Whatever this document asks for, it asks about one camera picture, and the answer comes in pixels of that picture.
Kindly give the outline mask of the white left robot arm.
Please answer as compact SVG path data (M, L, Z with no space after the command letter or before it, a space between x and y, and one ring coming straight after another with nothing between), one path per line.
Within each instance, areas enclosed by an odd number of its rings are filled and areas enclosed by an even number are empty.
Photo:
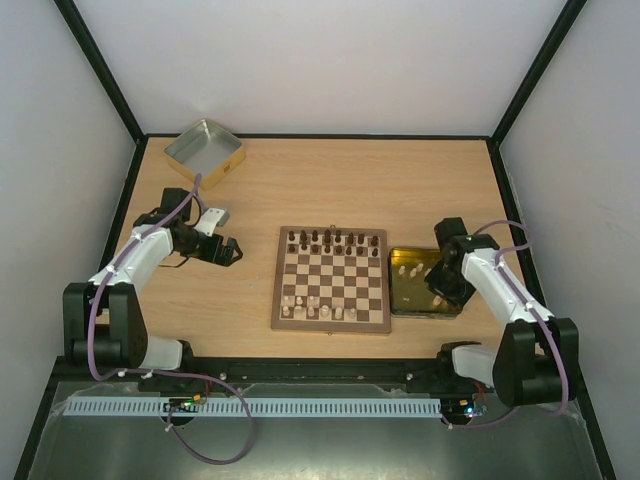
M124 246L88 281L69 284L62 296L64 354L92 375L100 367L180 369L186 341L148 333L139 294L163 261L177 254L229 267L242 258L235 239L216 230L226 223L224 208L206 207L195 190L166 188L160 206L141 214Z

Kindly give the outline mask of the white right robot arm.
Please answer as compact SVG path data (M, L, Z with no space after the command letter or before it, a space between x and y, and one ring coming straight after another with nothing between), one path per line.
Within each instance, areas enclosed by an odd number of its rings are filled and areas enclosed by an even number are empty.
M459 217L434 227L440 259L425 277L428 289L448 303L463 307L479 294L503 325L499 347L459 344L451 358L436 367L436 379L455 392L470 379L492 387L507 407L553 405L563 414L577 394L579 331L536 300L505 261L502 248L485 228L467 231Z

